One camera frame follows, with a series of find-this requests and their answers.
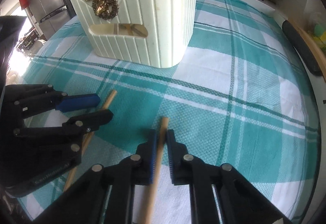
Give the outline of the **wooden chopstick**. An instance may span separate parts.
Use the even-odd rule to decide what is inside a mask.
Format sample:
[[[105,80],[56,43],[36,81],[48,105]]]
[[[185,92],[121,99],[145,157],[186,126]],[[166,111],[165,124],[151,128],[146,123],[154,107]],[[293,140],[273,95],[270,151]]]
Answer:
[[[160,125],[160,131],[159,131],[159,139],[157,144],[157,150],[156,150],[156,161],[155,161],[155,171],[154,171],[154,177],[152,180],[152,184],[147,187],[145,190],[145,199],[144,204],[141,209],[141,218],[140,223],[151,223],[152,220],[152,214],[155,207],[155,199],[156,199],[156,193],[159,185],[159,177],[160,177],[160,169],[161,169],[161,161],[164,154],[164,145],[165,145],[165,137],[166,137],[166,131],[168,129],[169,124],[169,118],[163,117],[161,119],[161,125]]]

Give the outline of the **teal white checkered tablecloth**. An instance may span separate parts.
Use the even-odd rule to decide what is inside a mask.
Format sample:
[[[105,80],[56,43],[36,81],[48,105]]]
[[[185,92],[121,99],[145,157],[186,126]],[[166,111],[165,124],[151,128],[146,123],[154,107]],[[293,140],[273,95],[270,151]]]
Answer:
[[[73,18],[37,53],[22,82],[102,100],[117,91],[113,119],[95,133],[77,176],[133,154],[167,117],[189,153],[233,165],[293,223],[304,218],[320,160],[316,99],[275,20],[242,1],[196,0],[186,54],[168,69],[97,56]]]

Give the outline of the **cream ribbed utensil holder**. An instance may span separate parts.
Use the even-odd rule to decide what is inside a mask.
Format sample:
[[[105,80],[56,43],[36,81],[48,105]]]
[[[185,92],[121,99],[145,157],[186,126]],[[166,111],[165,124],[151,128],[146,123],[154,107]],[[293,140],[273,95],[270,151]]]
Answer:
[[[71,0],[95,54],[155,68],[182,60],[196,0]]]

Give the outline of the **wooden cutting board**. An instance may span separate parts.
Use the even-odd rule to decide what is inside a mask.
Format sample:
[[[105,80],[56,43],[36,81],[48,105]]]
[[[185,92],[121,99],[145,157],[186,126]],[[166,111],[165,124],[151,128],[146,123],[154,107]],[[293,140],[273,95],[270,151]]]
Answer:
[[[313,38],[302,28],[285,20],[282,31],[302,58],[308,70],[315,76],[325,79],[325,54]]]

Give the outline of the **plastic bag with fruit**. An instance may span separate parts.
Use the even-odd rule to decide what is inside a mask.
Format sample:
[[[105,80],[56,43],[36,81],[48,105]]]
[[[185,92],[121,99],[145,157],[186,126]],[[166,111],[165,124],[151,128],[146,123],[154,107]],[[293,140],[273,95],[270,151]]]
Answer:
[[[320,12],[310,15],[308,33],[322,52],[325,53],[325,15],[322,15]]]

